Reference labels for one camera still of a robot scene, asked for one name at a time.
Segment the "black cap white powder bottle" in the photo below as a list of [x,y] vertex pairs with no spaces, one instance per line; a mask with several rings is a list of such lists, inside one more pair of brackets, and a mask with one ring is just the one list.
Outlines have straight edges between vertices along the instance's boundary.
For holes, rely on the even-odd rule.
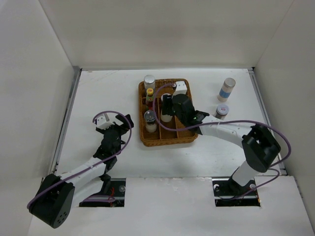
[[162,120],[163,122],[170,122],[170,121],[172,120],[172,116],[162,115],[162,109],[161,109],[161,113],[160,113],[160,118],[161,118],[161,120]]

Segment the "red sauce bottle yellow cap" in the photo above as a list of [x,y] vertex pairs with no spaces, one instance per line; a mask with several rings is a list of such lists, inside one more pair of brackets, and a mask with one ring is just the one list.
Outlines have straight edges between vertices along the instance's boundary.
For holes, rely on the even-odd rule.
[[154,89],[148,88],[146,90],[146,110],[153,110],[153,102],[154,102]]

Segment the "black top salt grinder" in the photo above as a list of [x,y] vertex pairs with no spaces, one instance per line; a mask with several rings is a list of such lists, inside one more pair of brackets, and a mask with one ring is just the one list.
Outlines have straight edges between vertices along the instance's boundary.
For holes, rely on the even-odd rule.
[[154,133],[157,129],[156,118],[152,110],[144,113],[145,128],[149,133]]

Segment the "blue label bead bottle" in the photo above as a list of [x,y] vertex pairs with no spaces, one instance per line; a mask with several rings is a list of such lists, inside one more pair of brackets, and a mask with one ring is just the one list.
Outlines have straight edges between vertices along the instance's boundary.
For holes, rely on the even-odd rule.
[[153,75],[146,75],[144,77],[144,88],[147,89],[155,89],[156,87],[156,79]]

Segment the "dark spice jar white lid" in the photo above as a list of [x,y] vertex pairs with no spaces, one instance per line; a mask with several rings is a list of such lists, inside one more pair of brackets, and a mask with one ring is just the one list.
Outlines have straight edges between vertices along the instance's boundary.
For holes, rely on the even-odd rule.
[[229,113],[229,107],[226,104],[219,104],[216,108],[214,117],[223,120]]

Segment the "blue label bottle silver cap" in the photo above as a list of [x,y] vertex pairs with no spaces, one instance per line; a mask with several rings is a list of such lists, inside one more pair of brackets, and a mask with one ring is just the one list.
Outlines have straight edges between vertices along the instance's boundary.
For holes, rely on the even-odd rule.
[[226,102],[230,97],[236,81],[233,78],[226,78],[218,94],[218,100],[220,102]]

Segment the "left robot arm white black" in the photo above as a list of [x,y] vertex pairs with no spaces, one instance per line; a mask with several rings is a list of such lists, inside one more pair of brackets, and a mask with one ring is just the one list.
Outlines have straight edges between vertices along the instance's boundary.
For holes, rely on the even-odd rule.
[[30,214],[56,229],[68,218],[70,210],[93,194],[105,196],[110,192],[107,174],[117,163],[117,156],[127,146],[125,133],[132,133],[134,123],[129,114],[115,112],[118,125],[111,122],[107,112],[93,118],[95,129],[103,135],[95,154],[76,169],[61,174],[49,174],[42,181],[35,197],[28,203]]

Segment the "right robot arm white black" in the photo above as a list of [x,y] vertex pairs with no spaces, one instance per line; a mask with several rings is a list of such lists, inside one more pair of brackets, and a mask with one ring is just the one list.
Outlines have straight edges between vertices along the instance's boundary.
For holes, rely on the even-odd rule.
[[263,123],[255,122],[253,126],[225,123],[209,113],[195,110],[185,94],[165,93],[161,100],[161,115],[175,116],[185,126],[184,130],[217,137],[243,149],[246,160],[228,182],[228,189],[233,194],[241,194],[250,180],[266,172],[281,151],[279,143]]

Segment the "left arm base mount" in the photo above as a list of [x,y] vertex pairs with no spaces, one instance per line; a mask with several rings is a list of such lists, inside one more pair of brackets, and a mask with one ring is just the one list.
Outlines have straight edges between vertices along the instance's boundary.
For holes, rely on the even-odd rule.
[[79,203],[79,207],[124,207],[126,179],[112,178],[106,181],[98,193],[89,197],[89,201]]

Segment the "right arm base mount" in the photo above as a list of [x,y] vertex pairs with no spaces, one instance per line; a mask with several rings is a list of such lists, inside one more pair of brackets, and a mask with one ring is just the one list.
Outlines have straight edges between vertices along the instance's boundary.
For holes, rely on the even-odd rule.
[[260,207],[254,179],[239,186],[229,178],[214,178],[212,185],[217,207]]

